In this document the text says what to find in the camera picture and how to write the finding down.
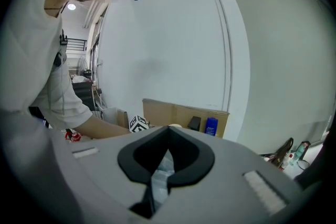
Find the blue bottle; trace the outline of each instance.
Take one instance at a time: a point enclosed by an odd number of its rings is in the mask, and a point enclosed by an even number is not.
[[[217,127],[218,127],[218,119],[208,118],[208,120],[206,121],[206,125],[205,125],[205,133],[215,136]]]

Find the white curved wall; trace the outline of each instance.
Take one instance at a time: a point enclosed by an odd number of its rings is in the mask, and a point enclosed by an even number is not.
[[[238,142],[275,152],[321,139],[336,94],[336,23],[316,0],[236,0],[250,50],[250,93]]]
[[[99,86],[108,106],[143,114],[152,98],[221,110],[224,39],[215,0],[121,0],[100,41]]]

